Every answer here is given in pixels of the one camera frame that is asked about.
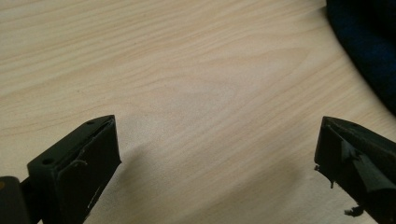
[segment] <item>black plastic part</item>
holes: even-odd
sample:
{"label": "black plastic part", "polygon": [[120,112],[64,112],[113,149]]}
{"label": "black plastic part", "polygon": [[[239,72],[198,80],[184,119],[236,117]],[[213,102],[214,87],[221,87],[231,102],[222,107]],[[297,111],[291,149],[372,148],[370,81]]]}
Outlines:
{"label": "black plastic part", "polygon": [[315,163],[375,221],[396,223],[394,142],[356,123],[324,117]]}
{"label": "black plastic part", "polygon": [[13,176],[0,177],[0,223],[31,224],[20,181]]}
{"label": "black plastic part", "polygon": [[42,195],[43,222],[83,223],[119,164],[114,116],[82,124],[29,162],[31,185]]}

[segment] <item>blue cloth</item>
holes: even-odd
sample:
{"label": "blue cloth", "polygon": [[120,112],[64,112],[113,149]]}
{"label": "blue cloth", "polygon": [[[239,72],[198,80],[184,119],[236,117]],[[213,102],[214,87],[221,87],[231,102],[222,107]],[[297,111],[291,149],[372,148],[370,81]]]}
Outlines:
{"label": "blue cloth", "polygon": [[327,0],[327,14],[352,62],[396,115],[396,0]]}

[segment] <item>screw hole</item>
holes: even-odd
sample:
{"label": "screw hole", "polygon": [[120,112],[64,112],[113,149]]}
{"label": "screw hole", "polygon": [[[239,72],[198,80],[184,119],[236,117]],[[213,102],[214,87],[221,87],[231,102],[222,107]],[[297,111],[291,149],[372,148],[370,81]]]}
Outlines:
{"label": "screw hole", "polygon": [[51,163],[53,163],[53,159],[45,159],[45,160],[43,160],[43,165],[50,165]]}

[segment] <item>table surface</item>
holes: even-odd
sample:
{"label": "table surface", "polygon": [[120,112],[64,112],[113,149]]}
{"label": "table surface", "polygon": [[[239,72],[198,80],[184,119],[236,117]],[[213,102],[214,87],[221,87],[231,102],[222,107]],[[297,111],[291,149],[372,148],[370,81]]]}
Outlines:
{"label": "table surface", "polygon": [[114,114],[86,223],[375,223],[314,171],[323,116],[396,139],[324,1],[1,1],[0,175]]}

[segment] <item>wood grain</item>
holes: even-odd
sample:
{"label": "wood grain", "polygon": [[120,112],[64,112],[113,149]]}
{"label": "wood grain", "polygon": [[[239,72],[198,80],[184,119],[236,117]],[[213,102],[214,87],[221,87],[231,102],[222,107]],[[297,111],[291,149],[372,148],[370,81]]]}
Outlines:
{"label": "wood grain", "polygon": [[396,140],[324,1],[1,1],[0,175],[115,114],[86,223],[374,223],[316,173],[322,116]]}

